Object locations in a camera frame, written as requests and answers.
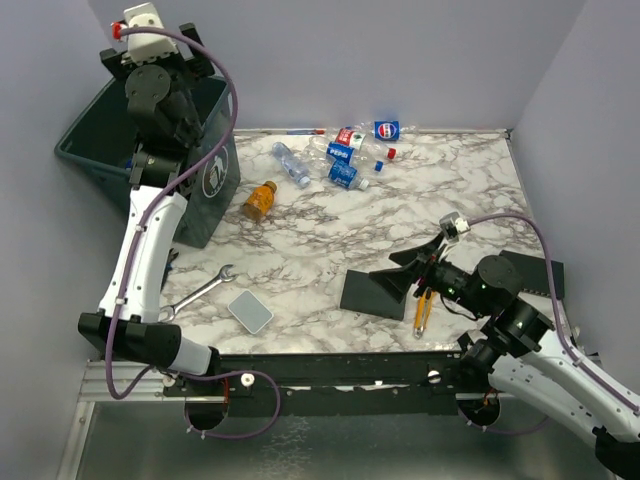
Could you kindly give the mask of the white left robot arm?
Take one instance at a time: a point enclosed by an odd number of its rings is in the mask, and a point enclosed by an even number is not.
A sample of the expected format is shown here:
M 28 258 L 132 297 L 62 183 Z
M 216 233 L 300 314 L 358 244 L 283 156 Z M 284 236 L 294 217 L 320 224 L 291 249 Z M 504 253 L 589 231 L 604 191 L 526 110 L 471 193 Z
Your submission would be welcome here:
M 128 222 L 107 290 L 78 330 L 107 361 L 184 372 L 195 392 L 210 394 L 221 380 L 218 351 L 164 322 L 160 293 L 172 244 L 205 246 L 238 186 L 237 94 L 190 24 L 172 33 L 157 15 L 134 11 L 112 34 L 127 48 L 101 60 L 135 134 Z

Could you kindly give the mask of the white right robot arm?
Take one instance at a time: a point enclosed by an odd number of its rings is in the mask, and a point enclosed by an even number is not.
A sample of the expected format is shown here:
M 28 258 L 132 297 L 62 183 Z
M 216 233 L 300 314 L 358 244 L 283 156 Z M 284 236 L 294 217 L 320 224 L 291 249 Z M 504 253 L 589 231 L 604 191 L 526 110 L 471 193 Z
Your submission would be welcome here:
M 639 476 L 639 396 L 574 347 L 560 325 L 520 296 L 523 279 L 502 256 L 472 272 L 447 261 L 444 237 L 391 254 L 396 268 L 370 273 L 395 301 L 432 290 L 483 320 L 482 339 L 464 354 L 461 383 L 487 385 L 537 408 L 593 447 L 621 479 Z

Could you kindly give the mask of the clear crushed water bottle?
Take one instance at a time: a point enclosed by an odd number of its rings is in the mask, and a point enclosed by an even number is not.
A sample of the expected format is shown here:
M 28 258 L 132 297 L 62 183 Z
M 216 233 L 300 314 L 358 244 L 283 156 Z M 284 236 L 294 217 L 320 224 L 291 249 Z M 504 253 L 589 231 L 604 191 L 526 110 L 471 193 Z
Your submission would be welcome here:
M 271 153 L 280 163 L 289 178 L 300 188 L 307 188 L 311 183 L 307 165 L 300 160 L 287 145 L 282 142 L 275 142 L 272 145 Z

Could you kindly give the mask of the small orange juice bottle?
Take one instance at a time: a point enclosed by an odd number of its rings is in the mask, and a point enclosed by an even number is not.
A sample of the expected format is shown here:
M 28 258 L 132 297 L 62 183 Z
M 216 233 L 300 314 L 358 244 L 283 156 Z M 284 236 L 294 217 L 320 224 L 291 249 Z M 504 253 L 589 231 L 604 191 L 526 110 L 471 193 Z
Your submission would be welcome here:
M 260 222 L 270 211 L 275 201 L 277 185 L 266 181 L 257 187 L 243 205 L 243 214 L 254 222 Z

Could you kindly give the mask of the blue label bottle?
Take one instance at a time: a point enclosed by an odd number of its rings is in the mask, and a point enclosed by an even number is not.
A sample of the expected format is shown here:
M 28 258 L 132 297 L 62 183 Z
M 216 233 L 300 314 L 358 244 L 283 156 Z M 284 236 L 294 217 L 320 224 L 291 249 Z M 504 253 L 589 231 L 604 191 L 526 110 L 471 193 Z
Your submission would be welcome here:
M 341 160 L 336 160 L 331 164 L 327 178 L 333 184 L 347 190 L 365 191 L 369 187 L 369 181 L 355 167 Z

